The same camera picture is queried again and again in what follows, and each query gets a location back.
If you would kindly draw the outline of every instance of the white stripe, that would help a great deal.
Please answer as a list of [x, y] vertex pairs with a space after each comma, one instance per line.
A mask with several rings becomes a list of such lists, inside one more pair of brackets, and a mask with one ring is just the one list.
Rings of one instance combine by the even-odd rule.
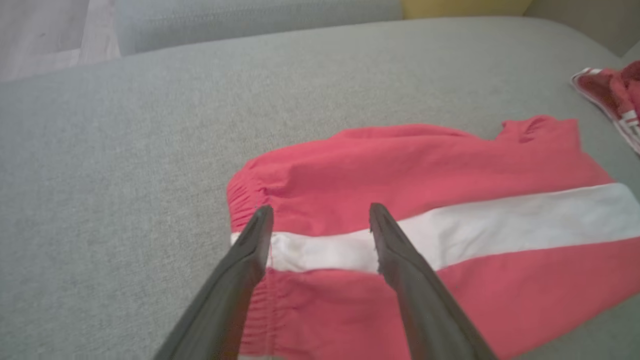
[[638, 117], [638, 115], [636, 114], [635, 110], [629, 110], [626, 113], [620, 115], [620, 120], [621, 121], [627, 121], [627, 120], [631, 120], [631, 119], [635, 119]]
[[629, 124], [626, 121], [614, 121], [613, 126], [618, 130], [622, 137], [627, 141], [627, 144], [638, 154], [640, 154], [640, 138], [634, 134]]
[[[626, 186], [607, 184], [447, 206], [398, 223], [438, 270], [485, 255], [639, 237], [640, 205]], [[269, 266], [376, 272], [378, 256], [368, 229], [335, 236], [274, 233]]]

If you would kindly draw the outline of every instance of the couch cushion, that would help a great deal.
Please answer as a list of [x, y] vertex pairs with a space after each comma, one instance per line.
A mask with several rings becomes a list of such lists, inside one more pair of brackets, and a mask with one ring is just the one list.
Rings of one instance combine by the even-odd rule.
[[298, 29], [401, 20], [399, 0], [119, 0], [122, 55]]
[[[493, 138], [506, 119], [578, 118], [585, 150], [638, 196], [640, 160], [568, 81], [620, 65], [566, 26], [488, 17], [224, 40], [1, 84], [0, 357], [150, 356], [228, 248], [234, 172], [345, 128]], [[612, 358], [598, 341], [639, 316], [603, 316], [563, 346], [588, 338]]]

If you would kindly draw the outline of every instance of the wooden floor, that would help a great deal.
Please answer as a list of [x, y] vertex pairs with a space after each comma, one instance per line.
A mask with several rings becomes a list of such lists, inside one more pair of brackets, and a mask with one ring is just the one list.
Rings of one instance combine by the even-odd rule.
[[120, 57], [115, 0], [0, 0], [0, 81]]

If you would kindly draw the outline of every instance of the red cloth with white trim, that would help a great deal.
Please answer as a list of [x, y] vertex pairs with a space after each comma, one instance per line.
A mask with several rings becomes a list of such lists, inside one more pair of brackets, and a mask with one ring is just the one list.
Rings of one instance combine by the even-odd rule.
[[275, 213], [243, 355], [410, 358], [396, 294], [375, 274], [372, 202], [503, 359], [640, 291], [640, 206], [582, 152], [576, 120], [507, 121], [495, 140], [351, 129], [259, 156], [229, 183], [234, 234], [261, 205]]
[[571, 82], [609, 117], [629, 146], [640, 154], [640, 60], [622, 71], [586, 68]]

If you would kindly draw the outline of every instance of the seam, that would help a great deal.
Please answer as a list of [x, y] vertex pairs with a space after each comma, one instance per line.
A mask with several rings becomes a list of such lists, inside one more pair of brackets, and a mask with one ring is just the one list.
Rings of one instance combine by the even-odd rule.
[[[223, 16], [223, 15], [228, 15], [234, 12], [245, 12], [245, 11], [252, 11], [252, 10], [274, 10], [277, 8], [300, 7], [300, 6], [327, 7], [327, 6], [333, 6], [336, 4], [341, 4], [341, 5], [368, 4], [370, 6], [371, 1], [370, 0], [353, 0], [349, 3], [345, 3], [344, 1], [327, 1], [322, 4], [319, 4], [317, 1], [304, 1], [301, 3], [292, 3], [292, 4], [269, 5], [269, 6], [247, 6], [244, 8], [227, 8], [227, 9], [223, 9], [223, 10], [219, 10], [211, 13], [205, 13], [205, 14], [187, 13], [187, 14], [180, 14], [180, 15], [168, 15], [168, 16], [162, 16], [162, 17], [137, 17], [129, 13], [127, 10], [121, 10], [121, 14], [130, 19], [144, 20], [149, 22], [156, 22], [156, 21], [161, 22], [161, 21], [169, 21], [169, 20], [211, 19], [211, 18]], [[384, 7], [397, 8], [395, 4], [385, 4]]]
[[270, 270], [272, 273], [267, 279], [267, 324], [265, 329], [265, 349], [264, 353], [268, 356], [272, 356], [273, 349], [275, 347], [275, 331], [273, 330], [275, 327], [274, 321], [276, 318], [276, 301], [278, 300], [278, 289], [276, 288], [276, 282], [273, 279], [274, 270]]

